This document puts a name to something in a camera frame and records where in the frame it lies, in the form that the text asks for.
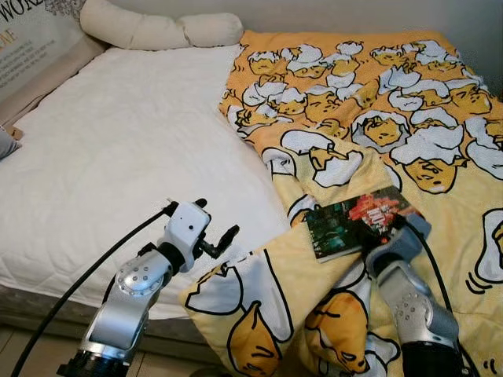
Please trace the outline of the dark red green book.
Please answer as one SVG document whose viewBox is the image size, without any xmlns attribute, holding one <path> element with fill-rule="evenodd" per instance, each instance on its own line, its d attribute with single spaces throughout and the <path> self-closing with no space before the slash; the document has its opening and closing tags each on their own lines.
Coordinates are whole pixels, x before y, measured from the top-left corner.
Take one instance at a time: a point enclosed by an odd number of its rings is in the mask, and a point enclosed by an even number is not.
<svg viewBox="0 0 503 377">
<path fill-rule="evenodd" d="M 324 263 L 386 244 L 410 215 L 424 218 L 393 186 L 313 210 L 306 222 L 314 258 Z"/>
</svg>

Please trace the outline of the grey Little Bear pillow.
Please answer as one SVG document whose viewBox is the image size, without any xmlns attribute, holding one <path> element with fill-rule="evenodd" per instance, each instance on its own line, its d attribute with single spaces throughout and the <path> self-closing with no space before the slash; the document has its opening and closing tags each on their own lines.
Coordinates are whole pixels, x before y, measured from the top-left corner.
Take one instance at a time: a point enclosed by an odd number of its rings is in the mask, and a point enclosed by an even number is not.
<svg viewBox="0 0 503 377">
<path fill-rule="evenodd" d="M 0 161 L 12 155 L 21 147 L 20 140 L 23 137 L 21 129 L 15 126 L 0 126 Z"/>
</svg>

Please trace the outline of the white quilted mattress pad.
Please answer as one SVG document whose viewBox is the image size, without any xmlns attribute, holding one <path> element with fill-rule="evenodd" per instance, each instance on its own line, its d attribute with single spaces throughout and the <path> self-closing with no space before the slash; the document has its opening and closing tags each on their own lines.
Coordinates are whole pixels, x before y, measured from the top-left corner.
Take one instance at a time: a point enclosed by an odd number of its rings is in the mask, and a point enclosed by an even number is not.
<svg viewBox="0 0 503 377">
<path fill-rule="evenodd" d="M 219 111 L 238 46 L 112 48 L 16 125 L 0 161 L 0 286 L 59 298 L 170 200 L 205 198 L 235 251 L 290 229 L 261 157 Z"/>
</svg>

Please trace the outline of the grey bed base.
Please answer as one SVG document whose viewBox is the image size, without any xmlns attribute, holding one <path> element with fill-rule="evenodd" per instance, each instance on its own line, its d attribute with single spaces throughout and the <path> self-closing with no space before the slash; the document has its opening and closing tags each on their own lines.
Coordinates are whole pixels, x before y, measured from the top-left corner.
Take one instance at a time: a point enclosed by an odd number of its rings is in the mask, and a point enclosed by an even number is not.
<svg viewBox="0 0 503 377">
<path fill-rule="evenodd" d="M 57 298 L 50 297 L 49 295 L 0 286 L 0 315 L 25 317 L 25 319 L 39 322 L 50 312 L 55 302 L 57 302 Z M 55 324 L 58 323 L 81 324 L 83 327 L 87 327 L 94 316 L 96 316 L 97 310 L 96 306 L 68 301 L 60 308 L 60 312 L 57 313 L 53 323 L 48 328 L 54 329 Z M 154 320 L 151 318 L 148 320 L 147 329 L 144 331 L 141 341 L 147 344 L 147 342 L 155 340 L 182 342 L 182 344 L 200 347 L 207 346 L 205 338 L 188 317 L 166 320 Z"/>
</svg>

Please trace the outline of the yellow cartoon egg blanket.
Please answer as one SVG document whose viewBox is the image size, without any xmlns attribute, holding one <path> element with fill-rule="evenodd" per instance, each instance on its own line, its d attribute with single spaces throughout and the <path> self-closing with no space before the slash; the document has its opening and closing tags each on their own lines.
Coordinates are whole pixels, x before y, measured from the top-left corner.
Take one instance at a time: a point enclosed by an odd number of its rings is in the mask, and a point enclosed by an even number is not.
<svg viewBox="0 0 503 377">
<path fill-rule="evenodd" d="M 306 216 L 388 186 L 431 223 L 413 260 L 460 325 L 463 364 L 502 377 L 503 107 L 445 36 L 242 35 L 219 110 L 290 222 L 180 295 L 236 377 L 405 377 L 362 254 L 319 263 Z"/>
</svg>

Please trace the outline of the cream long bolster pillow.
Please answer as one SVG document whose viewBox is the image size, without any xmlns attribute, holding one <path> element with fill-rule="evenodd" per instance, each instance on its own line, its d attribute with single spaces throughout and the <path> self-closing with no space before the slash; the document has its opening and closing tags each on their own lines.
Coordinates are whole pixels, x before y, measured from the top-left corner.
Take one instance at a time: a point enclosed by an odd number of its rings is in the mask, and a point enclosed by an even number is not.
<svg viewBox="0 0 503 377">
<path fill-rule="evenodd" d="M 126 10 L 108 0 L 86 0 L 79 22 L 87 35 L 132 50 L 234 46 L 244 35 L 240 18 L 229 12 L 172 18 Z"/>
</svg>

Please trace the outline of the printed white headboard cushion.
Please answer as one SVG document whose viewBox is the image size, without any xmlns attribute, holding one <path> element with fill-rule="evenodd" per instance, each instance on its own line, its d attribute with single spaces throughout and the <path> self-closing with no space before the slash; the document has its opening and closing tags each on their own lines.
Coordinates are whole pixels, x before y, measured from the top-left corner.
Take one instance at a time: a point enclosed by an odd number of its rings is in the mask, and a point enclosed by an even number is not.
<svg viewBox="0 0 503 377">
<path fill-rule="evenodd" d="M 83 1 L 0 0 L 0 101 L 83 38 Z"/>
</svg>

